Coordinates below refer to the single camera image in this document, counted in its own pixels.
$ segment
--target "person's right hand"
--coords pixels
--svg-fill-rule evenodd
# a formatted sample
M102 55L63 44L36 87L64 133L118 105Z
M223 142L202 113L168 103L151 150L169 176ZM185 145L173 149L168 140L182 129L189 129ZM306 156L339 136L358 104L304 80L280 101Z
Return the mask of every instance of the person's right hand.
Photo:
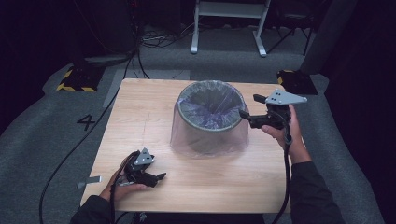
M293 105L289 105L290 109L290 134L292 138L292 142L289 148L289 156L291 158L292 163L304 162L304 161L312 161L309 156L308 151L305 148L303 138L301 136L300 125L297 120L297 114ZM268 125L262 126L262 131L268 133L276 141L285 148L285 130L278 130Z

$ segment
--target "black sleeve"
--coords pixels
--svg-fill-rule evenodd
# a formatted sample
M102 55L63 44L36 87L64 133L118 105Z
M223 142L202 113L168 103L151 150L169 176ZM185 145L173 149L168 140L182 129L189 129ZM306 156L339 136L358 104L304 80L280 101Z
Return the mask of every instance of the black sleeve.
M110 203L92 195L73 215L70 224L108 224L110 220Z
M312 161L291 166L292 223L345 223L323 177Z

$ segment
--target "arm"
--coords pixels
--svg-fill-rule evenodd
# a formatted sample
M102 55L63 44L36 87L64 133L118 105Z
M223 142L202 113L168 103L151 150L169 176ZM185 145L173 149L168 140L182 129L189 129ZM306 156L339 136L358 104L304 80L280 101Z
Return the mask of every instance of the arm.
M292 105L290 113L291 220L293 223L344 223L332 193L306 150L297 114ZM262 130L273 136L282 147L285 146L284 131L265 125L262 126Z
M108 224L111 222L110 191L117 173L118 171L111 176L107 186L99 196L90 196L87 202L78 209L70 220L71 224ZM114 201L119 201L125 195L145 188L146 186L142 184L132 184L124 187L116 186Z

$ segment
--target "hand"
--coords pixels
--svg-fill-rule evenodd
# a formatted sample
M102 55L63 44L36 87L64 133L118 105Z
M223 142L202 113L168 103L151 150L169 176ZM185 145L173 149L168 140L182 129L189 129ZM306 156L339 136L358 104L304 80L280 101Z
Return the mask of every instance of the hand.
M301 130L300 130L300 125L297 120L297 114L294 109L293 105L289 105L289 110L290 110L290 133L291 133L291 138L292 142L289 148L289 156L291 158L291 162L298 163L298 162L304 162L304 161L312 161L308 151L305 148L303 138L301 136ZM262 131L265 133L268 133L271 135L273 138L276 139L276 141L279 143L279 145L283 148L285 148L285 130L278 130L276 128L273 128L268 125L263 125L262 126Z
M107 186L102 191L102 193L99 195L100 197L106 199L108 202L110 202L111 185L113 185L114 180L116 179L117 173L119 172L119 170L116 171L113 176L111 176L110 181L108 181ZM115 189L115 192L114 192L114 201L116 202L116 201L122 199L125 195L127 195L127 194L129 194L131 192L134 192L134 191L145 189L146 187L147 186L143 185L143 184L132 184L132 185L128 185L128 186L119 186L119 185L117 185L116 189Z

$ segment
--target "black chair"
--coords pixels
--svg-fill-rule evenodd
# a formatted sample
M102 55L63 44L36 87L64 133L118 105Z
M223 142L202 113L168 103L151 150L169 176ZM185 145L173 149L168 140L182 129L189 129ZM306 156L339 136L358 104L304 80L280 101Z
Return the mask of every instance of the black chair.
M296 29L301 29L306 37L306 44L303 55L305 56L308 48L309 40L312 32L318 26L318 18L321 18L325 13L324 8L327 6L329 0L320 0L318 4L307 4L304 0L276 0L270 9L273 10L272 25L279 31L280 27L289 28L290 31L281 37L281 39L274 44L267 53L270 53L276 48L286 37L294 34Z

